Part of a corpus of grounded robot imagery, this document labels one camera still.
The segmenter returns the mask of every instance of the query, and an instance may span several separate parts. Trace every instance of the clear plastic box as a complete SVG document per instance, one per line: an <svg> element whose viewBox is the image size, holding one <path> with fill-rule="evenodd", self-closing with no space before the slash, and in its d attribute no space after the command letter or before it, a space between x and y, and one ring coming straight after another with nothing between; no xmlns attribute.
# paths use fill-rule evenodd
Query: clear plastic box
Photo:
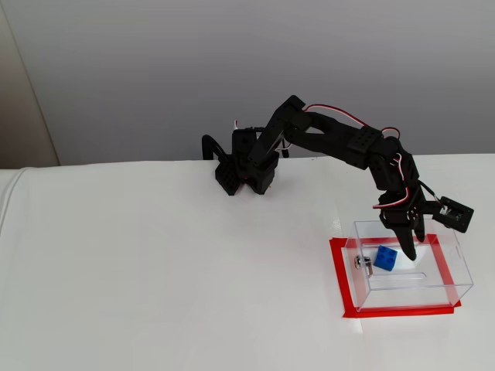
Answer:
<svg viewBox="0 0 495 371"><path fill-rule="evenodd" d="M415 238L418 256L411 261L380 221L354 223L343 258L358 311L453 307L473 286L454 231L433 220L425 220L425 230L424 242ZM398 252L390 272L373 265L380 245Z"/></svg>

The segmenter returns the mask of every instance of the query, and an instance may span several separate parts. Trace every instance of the blue lego block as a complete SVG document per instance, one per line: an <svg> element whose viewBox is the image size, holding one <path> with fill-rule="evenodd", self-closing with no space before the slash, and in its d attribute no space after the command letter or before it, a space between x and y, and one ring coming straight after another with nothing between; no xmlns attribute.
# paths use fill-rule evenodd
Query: blue lego block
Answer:
<svg viewBox="0 0 495 371"><path fill-rule="evenodd" d="M374 260L374 266L391 272L394 269L395 260L397 259L397 251L389 249L385 246L378 247L378 254Z"/></svg>

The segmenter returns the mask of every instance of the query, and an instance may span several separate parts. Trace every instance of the white tabletop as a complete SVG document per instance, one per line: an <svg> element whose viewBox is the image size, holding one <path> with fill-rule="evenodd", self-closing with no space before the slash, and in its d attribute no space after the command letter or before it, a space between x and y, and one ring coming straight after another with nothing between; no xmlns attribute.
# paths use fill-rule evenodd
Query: white tabletop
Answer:
<svg viewBox="0 0 495 371"><path fill-rule="evenodd" d="M342 318L328 239L377 218L369 172L281 160L264 196L228 197L217 162L30 169L0 236L0 369L495 369L493 161L416 157L476 210L463 306L363 320Z"/></svg>

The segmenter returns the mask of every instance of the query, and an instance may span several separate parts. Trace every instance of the wall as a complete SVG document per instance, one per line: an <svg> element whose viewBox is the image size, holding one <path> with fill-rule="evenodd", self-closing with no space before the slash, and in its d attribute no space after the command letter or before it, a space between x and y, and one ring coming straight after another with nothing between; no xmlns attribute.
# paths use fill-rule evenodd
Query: wall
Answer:
<svg viewBox="0 0 495 371"><path fill-rule="evenodd" d="M413 153L495 151L491 0L2 2L63 164L200 158L290 94Z"/></svg>
<svg viewBox="0 0 495 371"><path fill-rule="evenodd" d="M50 135L0 6L0 168L54 165Z"/></svg>

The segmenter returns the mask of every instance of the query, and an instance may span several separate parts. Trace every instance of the black robotic arm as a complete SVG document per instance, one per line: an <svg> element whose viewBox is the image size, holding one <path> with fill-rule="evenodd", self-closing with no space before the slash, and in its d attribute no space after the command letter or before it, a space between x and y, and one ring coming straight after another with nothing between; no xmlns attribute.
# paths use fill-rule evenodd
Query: black robotic arm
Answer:
<svg viewBox="0 0 495 371"><path fill-rule="evenodd" d="M449 228L466 232L474 210L446 197L438 199L419 180L412 155L397 138L385 138L382 131L367 125L353 128L331 117L306 112L304 106L304 102L291 96L265 128L235 130L232 155L225 154L209 135L203 136L203 158L213 159L213 153L218 156L220 164L215 176L229 195L233 196L241 183L264 194L275 175L277 147L287 141L363 170L369 168L377 188L385 191L374 208L380 210L382 223L395 232L409 259L416 258L412 231L421 242L425 239L425 214L433 215L434 220ZM322 134L307 133L309 128ZM422 187L435 196L435 201L426 201Z"/></svg>

